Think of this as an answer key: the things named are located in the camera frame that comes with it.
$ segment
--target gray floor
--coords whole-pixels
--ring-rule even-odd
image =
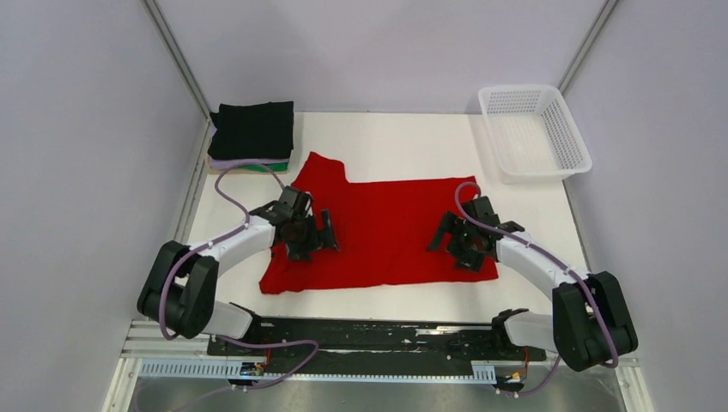
[[[544,367],[531,367],[536,385]],[[143,379],[137,387],[140,412],[166,412],[188,404],[208,391],[227,385],[213,379]],[[184,409],[187,412],[228,411],[625,411],[616,377],[611,370],[594,367],[575,373],[560,369],[549,385],[532,397],[508,399],[476,385],[354,384],[283,382],[250,393],[225,392]]]

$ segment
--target stack of folded clothes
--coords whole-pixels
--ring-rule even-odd
[[[216,128],[207,151],[212,173],[240,161],[259,161],[278,173],[288,170],[294,148],[293,101],[255,106],[220,105],[218,113],[209,115]],[[258,166],[241,166],[238,170],[266,172]]]

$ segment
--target red t-shirt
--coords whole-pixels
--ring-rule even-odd
[[[425,282],[477,282],[496,279],[491,258],[479,272],[456,269],[445,251],[425,251],[442,215],[458,214],[455,189],[473,177],[349,183],[341,161],[311,152],[293,187],[313,196],[313,212],[331,212],[340,251],[312,253],[312,262],[290,262],[286,246],[274,246],[260,280],[264,294],[305,289],[365,288]],[[461,190],[461,201],[476,195]]]

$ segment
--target white table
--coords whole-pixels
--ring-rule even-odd
[[[284,183],[295,179],[308,153],[344,162],[351,182],[433,179],[474,175],[501,221],[514,220],[535,240],[572,266],[585,267],[576,227],[561,182],[503,185],[486,153],[480,116],[458,114],[296,113],[295,150]],[[487,148],[487,144],[478,147]],[[242,213],[219,197],[216,176],[206,178],[190,242],[230,230]],[[236,174],[221,188],[249,209],[278,198],[271,176]],[[427,222],[435,230],[438,222]],[[412,319],[489,322],[498,312],[527,307],[550,313],[549,299],[526,279],[499,265],[500,278],[485,282],[438,282],[374,288],[312,290],[263,295],[258,281],[270,254],[261,252],[224,274],[217,299],[264,316]]]

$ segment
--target metal frame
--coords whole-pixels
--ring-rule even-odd
[[[200,139],[200,145],[197,148],[197,162],[194,166],[191,182],[185,195],[185,203],[180,213],[177,228],[174,233],[174,239],[185,242],[190,234],[191,224],[197,210],[197,204],[203,189],[205,178],[205,151],[204,148],[209,144],[211,138],[211,130],[209,127],[209,104],[204,98],[203,92],[194,75],[187,64],[179,45],[175,40],[172,30],[167,24],[161,9],[155,0],[141,0],[149,17],[155,24],[165,46],[172,57],[179,73],[182,75],[185,85],[190,90],[195,103],[203,115],[208,119],[208,124],[204,132],[204,136]],[[606,0],[599,10],[597,17],[589,28],[579,49],[574,55],[571,63],[567,67],[561,81],[559,82],[559,90],[565,94],[571,86],[573,79],[578,75],[585,59],[592,50],[599,34],[603,32],[605,25],[612,16],[616,5],[620,0]],[[567,197],[569,193],[568,186],[565,185]],[[579,232],[579,219],[575,216],[577,223],[577,232]],[[584,240],[579,234],[582,248],[584,249],[585,259],[588,263],[588,247],[584,244]],[[130,330],[119,361],[116,371],[113,375],[109,392],[106,395],[106,401],[103,405],[103,412],[125,412],[130,405],[131,399],[136,388],[137,379],[142,376],[152,376],[169,373],[174,376],[197,377],[203,379],[220,378],[221,373],[229,372],[227,367],[235,367],[241,362],[260,362],[260,357],[227,357],[221,358],[216,356],[208,356],[207,341],[208,336],[200,336],[196,339],[168,342],[165,341],[158,330],[159,325],[155,322],[134,321],[131,323]],[[511,366],[509,362],[502,362],[502,365]],[[622,392],[622,398],[625,402],[628,412],[647,411],[652,412],[652,401],[647,393],[645,381],[642,376],[639,362],[636,359],[623,359],[622,365],[616,369],[616,377]],[[372,381],[372,377],[362,378],[364,381]],[[322,380],[322,377],[310,376],[307,374],[297,374],[294,380]],[[438,382],[447,382],[446,379],[437,379]]]

